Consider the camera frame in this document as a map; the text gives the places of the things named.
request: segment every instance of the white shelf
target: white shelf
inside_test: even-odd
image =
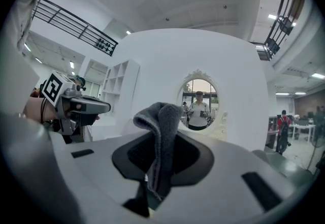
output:
[[[108,92],[114,92],[115,83],[116,83],[116,78],[109,80],[108,87],[107,87]]]
[[[116,78],[117,75],[118,75],[118,71],[120,70],[120,65],[117,65],[117,66],[114,66],[111,70],[111,73],[110,73],[110,79],[113,79],[113,78]]]
[[[109,79],[110,74],[111,74],[111,69],[108,70],[106,79]]]
[[[105,80],[105,83],[104,83],[104,90],[107,89],[107,83],[108,83],[108,79]]]
[[[125,122],[131,118],[131,107],[134,89],[138,77],[140,66],[133,60],[128,60],[109,67],[103,82],[101,99],[109,103],[111,111],[100,115],[101,120],[93,126],[98,138],[107,136],[107,133],[119,135],[125,125]]]
[[[114,93],[121,93],[121,87],[123,82],[123,76],[118,77],[115,82]]]
[[[118,72],[118,76],[119,77],[125,75],[126,68],[127,68],[127,64],[128,64],[128,61],[126,61],[126,62],[124,62],[124,63],[121,64],[120,69],[119,69],[119,72]]]

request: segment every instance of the backpack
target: backpack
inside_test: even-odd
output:
[[[283,137],[288,137],[288,129],[289,129],[289,125],[288,125],[288,117],[286,117],[286,120],[284,121],[283,117],[280,117],[281,121],[282,121],[282,128],[280,130],[280,136]]]

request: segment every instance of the white table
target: white table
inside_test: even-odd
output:
[[[307,142],[310,142],[311,132],[313,132],[313,138],[315,136],[315,127],[316,127],[316,125],[314,125],[314,124],[310,124],[310,125],[293,124],[291,126],[294,127],[294,132],[292,134],[292,140],[295,139],[295,131],[296,131],[296,129],[309,129],[309,131],[308,131],[308,141]]]

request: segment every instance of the gray cloth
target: gray cloth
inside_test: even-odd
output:
[[[174,145],[183,109],[157,102],[134,116],[134,124],[155,136],[155,160],[148,175],[148,189],[162,200],[170,191],[173,174]]]

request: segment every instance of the wall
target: wall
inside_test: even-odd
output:
[[[198,58],[198,50],[201,57],[210,58]],[[114,64],[133,59],[140,65],[132,115],[158,101],[176,103],[184,78],[200,69],[216,83],[220,100],[216,121],[228,113],[227,140],[249,150],[264,148],[268,91],[250,43],[205,30],[149,30],[120,41],[112,58]],[[247,127],[253,124],[258,127]]]
[[[53,70],[59,71],[58,69],[49,67],[45,64],[39,63],[35,59],[25,58],[25,61],[31,66],[31,68],[36,72],[36,74],[40,77],[37,84],[35,85],[35,88],[39,88],[41,84],[46,81]]]
[[[105,34],[113,38],[116,42],[121,41],[124,37],[127,36],[126,31],[130,31],[130,29],[115,19],[112,19],[112,21],[103,30]]]
[[[273,81],[268,82],[268,96],[269,96],[269,116],[276,116],[279,114],[277,107],[276,88]]]
[[[106,7],[97,0],[50,0],[71,13],[79,16],[86,22],[103,30],[112,20]]]
[[[275,70],[273,69],[271,63],[269,61],[261,60],[261,64],[263,67],[266,82],[270,82],[270,81],[274,80],[276,77],[276,73],[275,73]]]
[[[111,57],[109,55],[40,19],[36,18],[33,20],[30,30],[71,50],[81,53],[85,57],[90,57],[96,62],[106,66],[110,64]]]
[[[276,115],[280,115],[282,110],[285,110],[287,115],[295,115],[295,100],[293,98],[276,98]]]
[[[307,116],[308,112],[316,112],[317,106],[325,106],[325,89],[311,95],[295,99],[296,113],[300,117]]]

